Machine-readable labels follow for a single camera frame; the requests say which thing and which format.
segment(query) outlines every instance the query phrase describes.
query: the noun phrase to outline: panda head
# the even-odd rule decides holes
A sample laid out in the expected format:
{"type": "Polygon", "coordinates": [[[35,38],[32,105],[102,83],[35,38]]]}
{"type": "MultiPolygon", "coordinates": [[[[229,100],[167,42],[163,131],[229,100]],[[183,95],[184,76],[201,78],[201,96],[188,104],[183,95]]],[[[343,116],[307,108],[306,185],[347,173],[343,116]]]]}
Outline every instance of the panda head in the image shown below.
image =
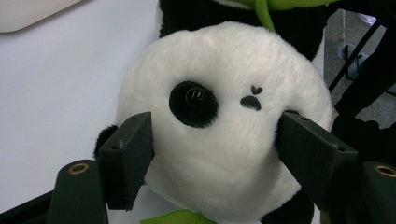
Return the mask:
{"type": "Polygon", "coordinates": [[[225,22],[148,47],[122,83],[117,125],[151,112],[155,192],[214,220],[251,221],[300,189],[274,146],[285,110],[329,128],[319,71],[279,36],[225,22]]]}

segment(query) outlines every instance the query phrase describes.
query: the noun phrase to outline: black eye patch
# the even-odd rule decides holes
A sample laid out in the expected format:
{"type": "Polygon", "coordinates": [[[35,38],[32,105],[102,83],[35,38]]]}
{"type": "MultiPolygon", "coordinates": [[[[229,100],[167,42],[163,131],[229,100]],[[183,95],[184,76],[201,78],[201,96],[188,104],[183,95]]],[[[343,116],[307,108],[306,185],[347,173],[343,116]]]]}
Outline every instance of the black eye patch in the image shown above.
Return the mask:
{"type": "Polygon", "coordinates": [[[172,89],[169,108],[183,124],[205,128],[217,116],[219,103],[207,88],[195,82],[184,81],[172,89]]]}

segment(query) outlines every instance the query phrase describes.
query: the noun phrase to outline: embroidered nose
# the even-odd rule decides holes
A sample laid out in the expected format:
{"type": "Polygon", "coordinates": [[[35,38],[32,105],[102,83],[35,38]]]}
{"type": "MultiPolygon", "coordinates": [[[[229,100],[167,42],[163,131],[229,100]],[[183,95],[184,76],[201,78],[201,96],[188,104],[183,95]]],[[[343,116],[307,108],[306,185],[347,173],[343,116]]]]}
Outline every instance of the embroidered nose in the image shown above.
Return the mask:
{"type": "Polygon", "coordinates": [[[260,104],[259,100],[255,96],[246,96],[241,100],[241,106],[245,108],[252,108],[256,111],[262,109],[262,105],[260,104]]]}

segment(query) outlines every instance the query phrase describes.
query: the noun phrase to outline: black cable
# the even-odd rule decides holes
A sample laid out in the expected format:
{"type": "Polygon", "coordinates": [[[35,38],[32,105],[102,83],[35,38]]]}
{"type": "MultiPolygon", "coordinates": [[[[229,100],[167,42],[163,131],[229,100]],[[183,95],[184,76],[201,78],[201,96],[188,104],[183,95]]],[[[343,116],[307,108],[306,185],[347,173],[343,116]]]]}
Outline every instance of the black cable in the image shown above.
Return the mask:
{"type": "Polygon", "coordinates": [[[338,84],[338,82],[341,80],[343,75],[346,73],[347,69],[349,66],[353,63],[353,61],[358,57],[359,52],[361,52],[361,49],[363,49],[364,45],[367,43],[367,41],[370,39],[370,37],[374,34],[376,29],[380,26],[380,22],[376,21],[372,27],[367,31],[367,33],[363,36],[359,44],[356,46],[356,48],[353,50],[352,54],[350,55],[349,58],[347,58],[346,63],[344,66],[341,68],[340,72],[338,75],[335,77],[335,79],[332,81],[332,84],[329,87],[329,91],[332,92],[335,88],[335,86],[338,84]]]}

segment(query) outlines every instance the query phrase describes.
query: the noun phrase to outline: green ribbon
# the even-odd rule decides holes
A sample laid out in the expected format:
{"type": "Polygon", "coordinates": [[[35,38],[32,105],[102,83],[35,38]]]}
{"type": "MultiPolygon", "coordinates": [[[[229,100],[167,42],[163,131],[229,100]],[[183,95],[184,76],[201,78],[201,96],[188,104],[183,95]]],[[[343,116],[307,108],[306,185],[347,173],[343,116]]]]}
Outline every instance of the green ribbon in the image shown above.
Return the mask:
{"type": "Polygon", "coordinates": [[[201,213],[189,210],[177,210],[159,217],[143,219],[140,224],[216,224],[201,213]]]}
{"type": "Polygon", "coordinates": [[[275,27],[271,20],[270,11],[285,11],[296,7],[327,6],[338,0],[234,0],[246,6],[256,8],[262,26],[274,32],[275,27]]]}

